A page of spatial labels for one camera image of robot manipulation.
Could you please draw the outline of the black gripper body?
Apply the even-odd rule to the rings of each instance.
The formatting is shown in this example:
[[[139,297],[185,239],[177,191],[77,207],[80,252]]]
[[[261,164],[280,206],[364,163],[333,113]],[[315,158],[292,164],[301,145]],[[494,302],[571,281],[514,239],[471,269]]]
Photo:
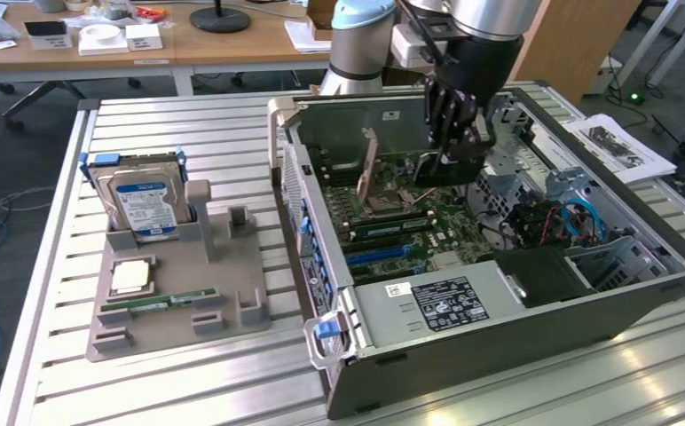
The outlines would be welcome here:
[[[438,81],[486,107],[507,81],[522,45],[522,35],[506,41],[475,36],[450,40],[444,62],[435,67]]]

